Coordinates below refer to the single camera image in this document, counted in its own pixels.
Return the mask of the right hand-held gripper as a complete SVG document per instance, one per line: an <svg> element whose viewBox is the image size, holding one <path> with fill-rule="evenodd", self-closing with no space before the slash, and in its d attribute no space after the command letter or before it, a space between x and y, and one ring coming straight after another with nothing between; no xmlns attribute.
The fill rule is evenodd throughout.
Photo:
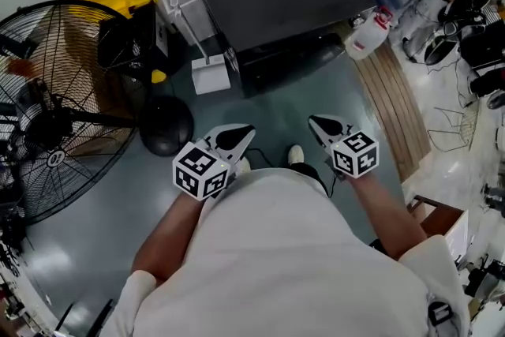
<svg viewBox="0 0 505 337"><path fill-rule="evenodd" d="M309 128L323 148L331 148L336 170L359 178L379 165L379 143L361 130L349 135L353 125L343 118L313 114L309 117Z"/></svg>

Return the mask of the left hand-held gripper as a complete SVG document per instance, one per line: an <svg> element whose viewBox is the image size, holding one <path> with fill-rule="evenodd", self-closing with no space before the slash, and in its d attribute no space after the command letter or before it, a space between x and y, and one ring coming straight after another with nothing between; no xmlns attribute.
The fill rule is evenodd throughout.
<svg viewBox="0 0 505 337"><path fill-rule="evenodd" d="M198 201L216 197L228 186L235 164L255 135L252 125L220 125L204 136L213 149L186 143L172 162L174 185ZM214 149L222 149L224 158Z"/></svg>

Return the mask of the person's left forearm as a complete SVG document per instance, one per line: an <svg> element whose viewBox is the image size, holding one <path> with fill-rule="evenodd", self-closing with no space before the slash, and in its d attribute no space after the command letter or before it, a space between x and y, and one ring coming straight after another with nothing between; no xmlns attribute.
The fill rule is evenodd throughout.
<svg viewBox="0 0 505 337"><path fill-rule="evenodd" d="M131 273L145 271L159 285L166 282L184 262L203 206L181 193L137 251Z"/></svg>

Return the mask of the person's right forearm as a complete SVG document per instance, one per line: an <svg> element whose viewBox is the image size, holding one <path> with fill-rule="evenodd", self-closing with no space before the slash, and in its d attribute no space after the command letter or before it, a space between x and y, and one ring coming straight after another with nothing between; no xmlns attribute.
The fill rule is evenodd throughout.
<svg viewBox="0 0 505 337"><path fill-rule="evenodd" d="M369 222L387 255L398 260L427 239L417 220L371 174L359 178L347 176Z"/></svg>

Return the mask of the dark grey washing machine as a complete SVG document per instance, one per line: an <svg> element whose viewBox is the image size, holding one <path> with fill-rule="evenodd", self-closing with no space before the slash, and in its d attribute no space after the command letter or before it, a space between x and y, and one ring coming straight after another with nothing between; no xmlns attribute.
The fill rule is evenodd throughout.
<svg viewBox="0 0 505 337"><path fill-rule="evenodd" d="M337 47L337 23L373 9L374 0L204 0L227 61L252 96L309 72L306 62Z"/></svg>

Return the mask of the person's right white shoe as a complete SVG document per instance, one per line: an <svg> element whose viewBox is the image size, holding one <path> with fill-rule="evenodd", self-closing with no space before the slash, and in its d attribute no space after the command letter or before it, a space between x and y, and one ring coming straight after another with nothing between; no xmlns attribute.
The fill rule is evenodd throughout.
<svg viewBox="0 0 505 337"><path fill-rule="evenodd" d="M305 162L305 154L299 144L295 144L290 147L290 150L288 151L287 162L289 166Z"/></svg>

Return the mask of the person's black shorts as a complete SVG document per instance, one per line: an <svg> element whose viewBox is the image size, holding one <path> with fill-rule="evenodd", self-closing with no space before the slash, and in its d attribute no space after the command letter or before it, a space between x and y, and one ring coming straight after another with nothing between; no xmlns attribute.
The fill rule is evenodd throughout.
<svg viewBox="0 0 505 337"><path fill-rule="evenodd" d="M321 180L317 170L306 163L289 163L288 167L298 172L299 174L303 174L306 177L312 178L315 182L318 183L320 188L324 191L324 194L328 196L327 187Z"/></svg>

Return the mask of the black dome base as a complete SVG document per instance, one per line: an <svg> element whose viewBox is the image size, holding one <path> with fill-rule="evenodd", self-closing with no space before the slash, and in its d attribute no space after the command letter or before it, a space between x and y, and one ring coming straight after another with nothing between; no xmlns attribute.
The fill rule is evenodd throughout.
<svg viewBox="0 0 505 337"><path fill-rule="evenodd" d="M181 99L161 95L144 105L138 126L141 141L150 153L171 157L192 140L194 119L189 107Z"/></svg>

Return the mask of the wooden slat platform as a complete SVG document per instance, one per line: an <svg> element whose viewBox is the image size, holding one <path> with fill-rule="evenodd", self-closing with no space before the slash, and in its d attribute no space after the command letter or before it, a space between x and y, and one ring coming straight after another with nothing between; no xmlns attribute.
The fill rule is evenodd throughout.
<svg viewBox="0 0 505 337"><path fill-rule="evenodd" d="M354 65L404 182L431 151L410 84L388 41Z"/></svg>

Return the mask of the clear red-capped water jug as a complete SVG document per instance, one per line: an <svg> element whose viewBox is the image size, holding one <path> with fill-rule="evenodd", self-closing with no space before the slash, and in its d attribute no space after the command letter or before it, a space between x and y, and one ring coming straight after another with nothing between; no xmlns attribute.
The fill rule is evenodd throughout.
<svg viewBox="0 0 505 337"><path fill-rule="evenodd" d="M355 61L367 58L388 37L393 14L381 6L345 40L346 53Z"/></svg>

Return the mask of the person's white shirt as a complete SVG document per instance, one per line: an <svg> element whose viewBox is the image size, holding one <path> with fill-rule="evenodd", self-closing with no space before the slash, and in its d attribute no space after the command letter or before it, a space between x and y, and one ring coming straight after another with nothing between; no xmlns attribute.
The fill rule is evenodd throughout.
<svg viewBox="0 0 505 337"><path fill-rule="evenodd" d="M433 327L431 301L453 310ZM131 273L99 337L469 337L445 238L398 260L362 242L317 182L253 170L204 203L182 266Z"/></svg>

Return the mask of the wooden table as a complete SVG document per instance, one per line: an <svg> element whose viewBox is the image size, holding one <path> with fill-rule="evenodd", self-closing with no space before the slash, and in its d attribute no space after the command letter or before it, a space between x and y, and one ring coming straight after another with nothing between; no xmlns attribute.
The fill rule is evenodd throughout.
<svg viewBox="0 0 505 337"><path fill-rule="evenodd" d="M469 211L419 195L407 204L407 210L429 237L444 236L453 261L459 264L469 245Z"/></svg>

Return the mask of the black box with white label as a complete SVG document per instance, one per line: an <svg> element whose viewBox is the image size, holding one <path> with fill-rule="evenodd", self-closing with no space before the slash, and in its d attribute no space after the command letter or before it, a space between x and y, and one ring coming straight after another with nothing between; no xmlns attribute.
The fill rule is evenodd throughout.
<svg viewBox="0 0 505 337"><path fill-rule="evenodd" d="M134 8L129 19L101 21L97 50L101 67L140 81L150 81L155 70L169 73L168 31L153 1Z"/></svg>

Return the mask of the black equipment case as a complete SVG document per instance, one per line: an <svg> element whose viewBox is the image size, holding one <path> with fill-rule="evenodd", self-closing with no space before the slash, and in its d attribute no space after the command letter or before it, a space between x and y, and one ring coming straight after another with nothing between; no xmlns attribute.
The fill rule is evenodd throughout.
<svg viewBox="0 0 505 337"><path fill-rule="evenodd" d="M494 69L477 77L469 84L469 89L477 98L505 91L505 68Z"/></svg>
<svg viewBox="0 0 505 337"><path fill-rule="evenodd" d="M487 25L460 42L462 59L474 70L505 63L505 21Z"/></svg>

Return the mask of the brown cardboard box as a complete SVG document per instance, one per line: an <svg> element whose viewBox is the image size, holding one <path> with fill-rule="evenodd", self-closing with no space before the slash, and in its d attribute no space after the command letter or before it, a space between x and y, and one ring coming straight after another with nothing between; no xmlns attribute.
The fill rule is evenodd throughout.
<svg viewBox="0 0 505 337"><path fill-rule="evenodd" d="M77 118L73 152L93 154L99 149L108 153L120 149L135 132L136 112L130 92L138 83L98 63L99 23L120 14L98 3L79 1L64 5L65 52L72 59L65 64L69 83L59 92L75 101Z"/></svg>

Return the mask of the large black floor fan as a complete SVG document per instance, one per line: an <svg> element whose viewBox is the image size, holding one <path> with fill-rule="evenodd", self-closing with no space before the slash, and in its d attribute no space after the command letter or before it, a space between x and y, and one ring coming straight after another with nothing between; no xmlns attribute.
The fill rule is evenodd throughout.
<svg viewBox="0 0 505 337"><path fill-rule="evenodd" d="M59 94L69 83L64 5L53 0L20 8L0 20L0 220L40 222L72 204L119 160L134 138L144 105L144 82L130 92L135 132L120 149L77 155L83 114Z"/></svg>

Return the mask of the white long-handled dustpan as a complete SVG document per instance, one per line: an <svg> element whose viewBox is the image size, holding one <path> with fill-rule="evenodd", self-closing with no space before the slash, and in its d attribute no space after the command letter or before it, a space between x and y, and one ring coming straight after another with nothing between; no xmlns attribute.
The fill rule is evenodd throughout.
<svg viewBox="0 0 505 337"><path fill-rule="evenodd" d="M230 78L228 76L224 54L209 55L203 48L201 42L185 16L179 0L162 0L166 13L182 24L189 37L201 53L200 58L192 60L192 79L197 95L208 94L227 90L230 88Z"/></svg>

